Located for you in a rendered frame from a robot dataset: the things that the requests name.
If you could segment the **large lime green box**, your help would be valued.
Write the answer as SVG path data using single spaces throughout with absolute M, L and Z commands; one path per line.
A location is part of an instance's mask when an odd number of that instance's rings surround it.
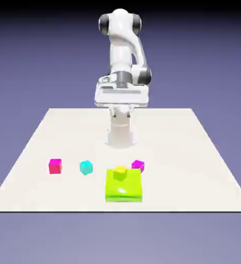
M 124 174 L 116 174 L 115 169 L 107 169 L 105 202 L 142 202 L 140 169 L 126 169 Z

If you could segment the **small magenta cube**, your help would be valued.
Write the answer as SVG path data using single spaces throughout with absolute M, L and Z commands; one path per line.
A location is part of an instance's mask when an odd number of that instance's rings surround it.
M 142 173 L 144 171 L 144 161 L 141 160 L 134 160 L 132 162 L 132 169 L 139 169 L 140 172 Z

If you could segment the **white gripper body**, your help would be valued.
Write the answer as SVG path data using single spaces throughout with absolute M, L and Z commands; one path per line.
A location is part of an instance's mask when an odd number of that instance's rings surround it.
M 132 85 L 118 88 L 115 82 L 97 83 L 94 95 L 97 106 L 130 105 L 132 107 L 147 107 L 149 102 L 149 87 L 147 85 Z

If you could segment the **small pink cube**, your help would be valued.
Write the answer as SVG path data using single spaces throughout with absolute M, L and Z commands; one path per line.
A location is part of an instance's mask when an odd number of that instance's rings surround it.
M 62 172 L 62 160 L 61 159 L 50 159 L 49 161 L 49 173 L 60 174 Z

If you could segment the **small yellow cube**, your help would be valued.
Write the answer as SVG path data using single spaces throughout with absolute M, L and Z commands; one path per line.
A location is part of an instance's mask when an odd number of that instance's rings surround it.
M 125 180 L 127 176 L 127 168 L 123 166 L 116 166 L 113 169 L 113 178 L 118 181 Z

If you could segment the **small cyan cube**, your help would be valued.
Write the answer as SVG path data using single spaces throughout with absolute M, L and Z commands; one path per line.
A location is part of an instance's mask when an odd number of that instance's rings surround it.
M 80 162 L 79 169 L 83 175 L 88 175 L 93 172 L 93 164 L 89 160 Z

